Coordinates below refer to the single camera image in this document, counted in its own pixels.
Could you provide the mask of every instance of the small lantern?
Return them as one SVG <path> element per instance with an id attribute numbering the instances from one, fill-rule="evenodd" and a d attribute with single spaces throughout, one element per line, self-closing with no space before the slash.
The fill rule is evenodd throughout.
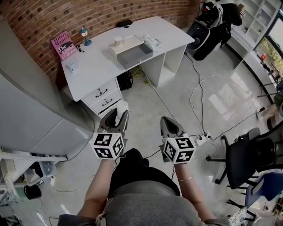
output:
<path id="1" fill-rule="evenodd" d="M 88 40 L 87 34 L 88 34 L 88 30 L 87 30 L 86 28 L 82 28 L 82 29 L 80 30 L 80 35 L 85 38 L 85 42 L 84 42 L 84 45 L 85 45 L 85 46 L 88 46 L 88 45 L 90 45 L 90 44 L 92 43 L 91 40 Z"/>

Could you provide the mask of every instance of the gray shirt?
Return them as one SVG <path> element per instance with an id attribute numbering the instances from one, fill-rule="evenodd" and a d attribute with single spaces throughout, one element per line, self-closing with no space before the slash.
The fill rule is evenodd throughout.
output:
<path id="1" fill-rule="evenodd" d="M 202 222 L 193 205 L 155 181 L 136 181 L 118 188 L 98 221 L 60 215 L 58 226 L 229 226 L 227 220 Z"/>

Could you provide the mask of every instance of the black drawer handle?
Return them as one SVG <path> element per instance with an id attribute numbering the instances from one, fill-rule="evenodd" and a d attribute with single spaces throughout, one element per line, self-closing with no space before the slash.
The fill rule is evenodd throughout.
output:
<path id="1" fill-rule="evenodd" d="M 111 98 L 111 100 L 109 102 L 107 102 L 107 99 L 104 99 L 106 104 L 109 104 L 111 101 L 113 101 L 113 99 Z"/>
<path id="2" fill-rule="evenodd" d="M 102 92 L 100 91 L 100 88 L 98 89 L 98 91 L 100 92 L 100 94 L 99 94 L 99 96 L 96 96 L 96 98 L 97 98 L 97 97 L 100 97 L 102 94 L 105 94 L 105 93 L 108 91 L 108 89 L 106 89 L 104 93 L 102 93 Z"/>

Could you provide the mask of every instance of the black and white marker cube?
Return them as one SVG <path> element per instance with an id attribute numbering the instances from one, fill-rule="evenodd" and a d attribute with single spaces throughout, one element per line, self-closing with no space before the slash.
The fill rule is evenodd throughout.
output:
<path id="1" fill-rule="evenodd" d="M 94 133 L 92 149 L 97 158 L 116 159 L 124 148 L 121 133 Z"/>
<path id="2" fill-rule="evenodd" d="M 189 162 L 194 151 L 195 142 L 190 137 L 166 138 L 163 152 L 173 164 Z"/>

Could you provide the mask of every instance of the pink book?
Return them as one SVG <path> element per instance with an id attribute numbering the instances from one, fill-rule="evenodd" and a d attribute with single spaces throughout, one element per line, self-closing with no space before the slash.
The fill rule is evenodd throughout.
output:
<path id="1" fill-rule="evenodd" d="M 67 31 L 64 31 L 62 34 L 52 39 L 51 43 L 60 56 L 61 61 L 65 60 L 76 52 L 76 47 L 72 43 Z"/>

